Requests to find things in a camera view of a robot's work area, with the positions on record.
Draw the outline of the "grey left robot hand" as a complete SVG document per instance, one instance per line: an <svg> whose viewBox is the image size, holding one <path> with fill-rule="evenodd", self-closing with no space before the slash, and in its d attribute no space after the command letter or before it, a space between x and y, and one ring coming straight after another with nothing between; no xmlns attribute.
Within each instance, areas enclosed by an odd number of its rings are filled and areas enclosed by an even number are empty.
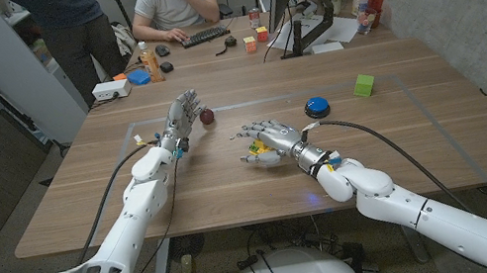
<svg viewBox="0 0 487 273"><path fill-rule="evenodd" d="M194 89L185 90L171 104L166 116L165 128L159 146L172 153L189 137L193 122L206 109L196 98Z"/></svg>

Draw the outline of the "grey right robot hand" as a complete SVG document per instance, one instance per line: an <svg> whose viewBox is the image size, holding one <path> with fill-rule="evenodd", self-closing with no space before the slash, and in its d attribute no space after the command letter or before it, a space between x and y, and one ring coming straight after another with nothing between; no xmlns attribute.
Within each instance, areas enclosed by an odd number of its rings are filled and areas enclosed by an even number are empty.
<svg viewBox="0 0 487 273"><path fill-rule="evenodd" d="M272 166L281 161L283 156L290 156L296 161L299 157L293 152L296 144L301 143L301 135L292 127L278 123L276 120L267 120L242 126L238 137L251 137L260 139L272 150L266 153L243 156L241 160L246 163L262 163Z"/></svg>

